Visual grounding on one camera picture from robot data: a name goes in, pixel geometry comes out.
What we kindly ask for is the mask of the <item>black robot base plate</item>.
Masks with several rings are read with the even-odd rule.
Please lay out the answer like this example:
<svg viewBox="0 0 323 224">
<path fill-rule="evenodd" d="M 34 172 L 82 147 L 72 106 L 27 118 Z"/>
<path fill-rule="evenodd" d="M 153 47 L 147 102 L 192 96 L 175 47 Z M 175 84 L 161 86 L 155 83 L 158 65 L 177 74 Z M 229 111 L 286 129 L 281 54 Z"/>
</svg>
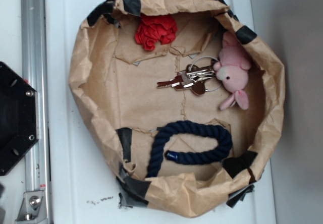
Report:
<svg viewBox="0 0 323 224">
<path fill-rule="evenodd" d="M 38 141 L 37 91 L 1 62 L 1 176 Z"/>
</svg>

